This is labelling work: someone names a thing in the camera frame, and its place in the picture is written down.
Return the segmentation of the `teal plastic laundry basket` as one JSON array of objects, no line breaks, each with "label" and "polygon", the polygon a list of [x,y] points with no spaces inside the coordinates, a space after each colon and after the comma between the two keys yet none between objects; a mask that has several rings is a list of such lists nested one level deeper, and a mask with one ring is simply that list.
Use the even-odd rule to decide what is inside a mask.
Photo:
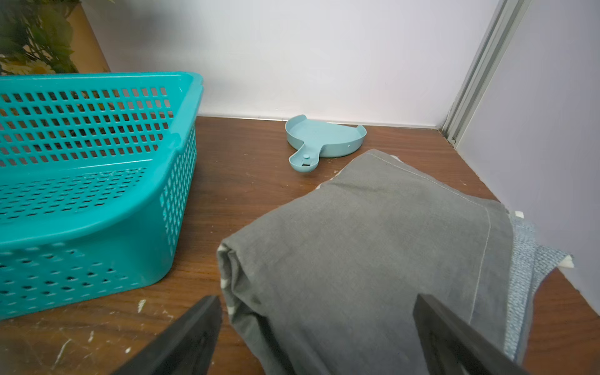
[{"label": "teal plastic laundry basket", "polygon": [[1,318],[163,279],[197,157],[196,73],[1,79]]}]

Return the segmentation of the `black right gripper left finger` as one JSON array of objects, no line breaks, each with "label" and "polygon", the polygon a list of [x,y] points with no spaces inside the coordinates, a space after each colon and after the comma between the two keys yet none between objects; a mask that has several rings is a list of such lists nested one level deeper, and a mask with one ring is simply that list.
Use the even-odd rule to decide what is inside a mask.
[{"label": "black right gripper left finger", "polygon": [[207,374],[222,325],[222,308],[207,295],[115,374]]}]

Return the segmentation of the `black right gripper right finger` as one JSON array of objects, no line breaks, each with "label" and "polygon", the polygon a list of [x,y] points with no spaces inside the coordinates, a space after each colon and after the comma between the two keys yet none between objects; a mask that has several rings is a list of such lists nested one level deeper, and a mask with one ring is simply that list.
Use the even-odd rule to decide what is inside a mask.
[{"label": "black right gripper right finger", "polygon": [[430,374],[525,374],[433,295],[417,295],[413,308]]}]

